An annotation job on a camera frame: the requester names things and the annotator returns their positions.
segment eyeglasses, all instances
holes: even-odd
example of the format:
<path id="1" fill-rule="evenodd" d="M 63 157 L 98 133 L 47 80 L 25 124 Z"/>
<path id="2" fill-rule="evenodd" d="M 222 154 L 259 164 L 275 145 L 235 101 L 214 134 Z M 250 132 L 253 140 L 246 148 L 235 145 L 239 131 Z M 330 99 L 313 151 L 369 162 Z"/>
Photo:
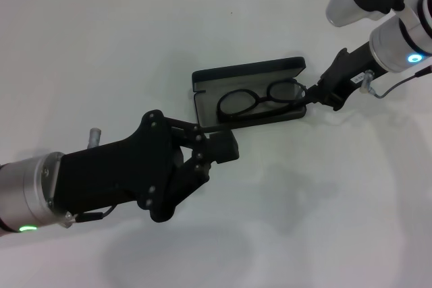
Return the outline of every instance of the eyeglasses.
<path id="1" fill-rule="evenodd" d="M 237 89 L 223 95 L 217 103 L 217 118 L 219 122 L 246 121 L 282 115 L 302 105 L 307 88 L 293 78 L 270 83 L 267 95 L 260 97 L 249 89 Z M 287 104 L 269 111 L 247 114 L 260 104 L 273 102 Z"/>

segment white table surface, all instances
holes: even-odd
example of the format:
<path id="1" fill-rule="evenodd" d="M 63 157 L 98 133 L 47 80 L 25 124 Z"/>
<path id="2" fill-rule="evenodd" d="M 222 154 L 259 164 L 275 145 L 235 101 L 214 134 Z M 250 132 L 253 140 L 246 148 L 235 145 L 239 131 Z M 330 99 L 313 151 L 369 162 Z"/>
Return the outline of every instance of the white table surface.
<path id="1" fill-rule="evenodd" d="M 311 86 L 377 25 L 334 28 L 328 1 L 0 0 L 0 161 L 81 150 L 91 127 L 121 140 L 152 109 L 195 121 L 200 69 L 302 55 Z M 429 288 L 431 87 L 234 131 L 240 160 L 214 165 L 168 223 L 132 202 L 2 237 L 1 286 Z"/>

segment green indicator light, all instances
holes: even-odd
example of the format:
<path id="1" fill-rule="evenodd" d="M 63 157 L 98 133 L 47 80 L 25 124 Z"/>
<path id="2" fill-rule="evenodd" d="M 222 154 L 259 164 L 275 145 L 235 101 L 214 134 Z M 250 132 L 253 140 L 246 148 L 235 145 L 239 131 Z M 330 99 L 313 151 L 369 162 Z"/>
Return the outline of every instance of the green indicator light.
<path id="1" fill-rule="evenodd" d="M 25 231 L 36 231 L 38 228 L 36 226 L 32 226 L 32 225 L 27 225 L 27 226 L 23 226 L 20 228 L 20 232 L 25 232 Z"/>

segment blue indicator light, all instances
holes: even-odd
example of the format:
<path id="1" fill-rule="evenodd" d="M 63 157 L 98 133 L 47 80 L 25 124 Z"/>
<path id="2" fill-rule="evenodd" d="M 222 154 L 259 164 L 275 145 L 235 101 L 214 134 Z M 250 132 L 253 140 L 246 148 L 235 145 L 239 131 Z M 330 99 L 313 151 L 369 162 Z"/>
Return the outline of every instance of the blue indicator light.
<path id="1" fill-rule="evenodd" d="M 423 57 L 419 54 L 410 55 L 408 58 L 408 61 L 411 63 L 417 63 L 420 62 L 421 60 L 423 60 Z"/>

